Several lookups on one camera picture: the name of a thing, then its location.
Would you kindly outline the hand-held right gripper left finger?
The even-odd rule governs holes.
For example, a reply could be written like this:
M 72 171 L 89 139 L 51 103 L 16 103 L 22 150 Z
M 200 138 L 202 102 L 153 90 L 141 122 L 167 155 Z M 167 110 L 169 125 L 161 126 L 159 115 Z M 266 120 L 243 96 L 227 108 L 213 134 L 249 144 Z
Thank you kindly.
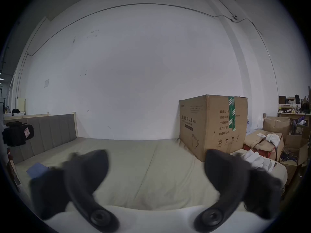
M 72 202 L 80 215 L 99 231 L 117 231 L 119 220 L 99 205 L 93 196 L 107 176 L 109 158 L 106 150 L 83 155 L 73 153 L 60 168 L 49 168 L 29 183 L 35 214 L 42 220 L 64 212 Z

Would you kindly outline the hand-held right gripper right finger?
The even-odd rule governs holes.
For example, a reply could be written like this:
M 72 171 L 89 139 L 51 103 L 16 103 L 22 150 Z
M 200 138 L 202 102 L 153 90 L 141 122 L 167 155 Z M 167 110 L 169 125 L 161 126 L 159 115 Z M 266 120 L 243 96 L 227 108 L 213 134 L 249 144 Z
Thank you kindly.
M 241 155 L 207 150 L 204 171 L 220 196 L 216 203 L 195 218 L 196 231 L 216 230 L 230 218 L 241 202 L 248 212 L 262 219 L 270 220 L 278 214 L 281 180 L 262 168 L 253 168 Z

